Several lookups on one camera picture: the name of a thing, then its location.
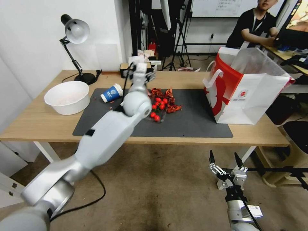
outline gray mat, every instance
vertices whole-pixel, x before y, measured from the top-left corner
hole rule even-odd
[[[94,90],[89,106],[84,110],[73,135],[84,135],[112,107],[115,109],[120,99],[113,103],[104,103],[100,95],[106,89]],[[145,137],[213,137],[232,138],[227,124],[217,124],[203,90],[173,89],[177,105],[183,105],[182,111],[167,114],[158,124],[143,119],[135,127],[132,136]]]

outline lamp shade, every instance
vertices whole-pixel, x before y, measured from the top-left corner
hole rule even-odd
[[[72,19],[69,15],[61,16],[61,22],[65,26],[65,35],[71,43],[79,44],[87,40],[90,34],[90,27],[79,19]]]

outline computer screen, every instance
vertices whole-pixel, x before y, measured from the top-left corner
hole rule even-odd
[[[293,16],[286,29],[308,32],[308,0],[302,0],[297,4],[299,6],[295,12],[292,11]]]
[[[297,1],[274,44],[308,48],[308,0]]]

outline white bowl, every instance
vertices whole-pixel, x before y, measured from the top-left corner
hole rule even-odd
[[[44,96],[45,103],[62,115],[76,114],[89,103],[89,86],[81,81],[69,81],[51,88]]]

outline red cherry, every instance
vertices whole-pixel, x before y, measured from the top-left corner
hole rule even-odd
[[[156,115],[156,116],[154,117],[154,120],[155,120],[156,122],[158,122],[158,121],[160,121],[160,117],[159,117],[158,115]]]

